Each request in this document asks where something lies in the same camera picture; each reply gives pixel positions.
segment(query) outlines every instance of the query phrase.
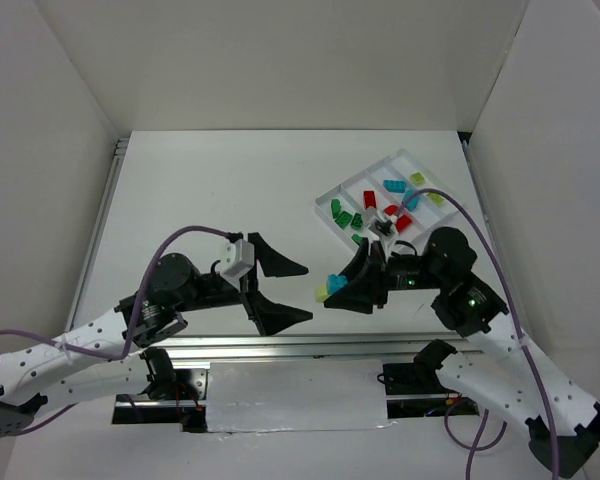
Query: white tray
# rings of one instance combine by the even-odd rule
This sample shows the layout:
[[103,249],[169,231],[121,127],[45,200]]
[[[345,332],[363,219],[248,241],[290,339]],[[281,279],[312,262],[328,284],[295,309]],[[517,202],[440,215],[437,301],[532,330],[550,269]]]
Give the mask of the white tray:
[[[418,187],[414,186],[409,180],[409,177],[417,172],[420,172],[425,178],[424,185]],[[451,192],[447,186],[440,182],[424,165],[413,158],[409,152],[399,150],[395,155],[374,163],[366,170],[345,180],[324,195],[316,198],[315,209],[318,217],[353,251],[358,249],[358,245],[351,239],[353,234],[357,233],[361,237],[367,237],[369,231],[366,227],[363,227],[361,230],[355,230],[351,228],[351,225],[345,229],[340,228],[331,215],[331,200],[334,198],[340,200],[341,208],[351,214],[362,213],[364,211],[363,192],[365,190],[373,190],[376,195],[378,210],[384,210],[389,205],[400,205],[404,193],[391,193],[387,191],[382,186],[384,180],[402,180],[407,184],[407,190],[410,188],[437,188],[449,193],[458,202],[462,203],[455,193]],[[414,243],[423,234],[430,232],[441,224],[443,220],[456,212],[455,207],[447,200],[438,207],[426,195],[422,195],[419,198],[418,206],[413,212],[408,212],[406,208],[403,210],[403,215],[409,215],[413,223],[398,235],[400,240]]]

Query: red block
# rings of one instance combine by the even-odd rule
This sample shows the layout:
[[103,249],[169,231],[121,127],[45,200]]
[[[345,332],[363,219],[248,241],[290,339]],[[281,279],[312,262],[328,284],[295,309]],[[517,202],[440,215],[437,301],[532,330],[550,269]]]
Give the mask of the red block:
[[389,216],[395,215],[398,211],[398,208],[399,207],[397,205],[389,205],[387,208],[384,209],[384,213],[386,213]]
[[413,220],[411,220],[411,217],[402,215],[396,222],[396,229],[399,233],[402,233],[412,222]]
[[363,195],[365,210],[369,207],[378,208],[376,205],[376,194],[373,190],[365,190]]

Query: blue block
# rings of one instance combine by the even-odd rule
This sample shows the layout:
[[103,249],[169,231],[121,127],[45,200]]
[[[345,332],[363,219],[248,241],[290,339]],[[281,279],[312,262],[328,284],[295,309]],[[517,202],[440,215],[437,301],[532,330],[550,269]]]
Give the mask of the blue block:
[[333,295],[347,284],[347,277],[344,275],[329,275],[327,277],[327,293]]
[[402,180],[385,180],[382,186],[391,193],[403,193],[407,189],[407,183]]
[[[413,193],[415,193],[415,190],[413,190],[413,189],[407,190],[407,193],[405,193],[404,197],[402,197],[403,205],[404,205],[404,202],[407,200],[407,198],[409,198]],[[418,206],[419,201],[420,201],[420,197],[415,197],[415,198],[411,199],[411,201],[405,205],[407,207],[407,210],[409,210],[410,212],[413,212],[416,209],[416,207]]]

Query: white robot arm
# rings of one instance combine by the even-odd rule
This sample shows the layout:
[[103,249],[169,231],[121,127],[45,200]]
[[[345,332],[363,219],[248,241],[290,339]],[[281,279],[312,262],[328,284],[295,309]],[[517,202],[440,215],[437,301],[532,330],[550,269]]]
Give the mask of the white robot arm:
[[0,354],[0,437],[26,432],[36,416],[104,395],[162,398],[172,391],[175,372],[166,351],[148,347],[187,326],[181,312],[242,304],[260,335],[274,335],[313,317],[270,302],[258,289],[257,262],[267,277],[304,275],[306,267],[273,250],[258,233],[246,240],[240,233],[226,238],[214,263],[217,271],[212,267],[201,274],[177,253],[160,258],[140,297],[144,301],[137,323],[131,321],[134,294],[48,344]]
[[510,423],[529,438],[533,455],[550,468],[549,421],[539,378],[555,422],[560,476],[573,476],[600,442],[600,401],[561,372],[524,330],[515,328],[505,302],[471,272],[477,257],[462,232],[450,227],[434,230],[421,256],[391,254],[386,245],[391,243],[363,239],[340,273],[346,284],[324,306],[370,314],[374,306],[384,306],[389,291],[438,289],[432,308],[440,321],[482,350],[508,378],[478,368],[441,341],[416,357],[416,363],[426,367],[421,372]]

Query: white enclosure wall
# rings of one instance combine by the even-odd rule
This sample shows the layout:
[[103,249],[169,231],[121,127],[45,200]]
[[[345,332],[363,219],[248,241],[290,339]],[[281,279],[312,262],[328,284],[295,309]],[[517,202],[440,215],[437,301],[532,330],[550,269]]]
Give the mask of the white enclosure wall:
[[[471,139],[536,338],[600,398],[600,12],[533,0]],[[585,468],[600,479],[600,449]]]
[[103,125],[33,3],[1,0],[0,328],[64,327],[112,158]]
[[528,0],[38,0],[115,126],[471,130]]

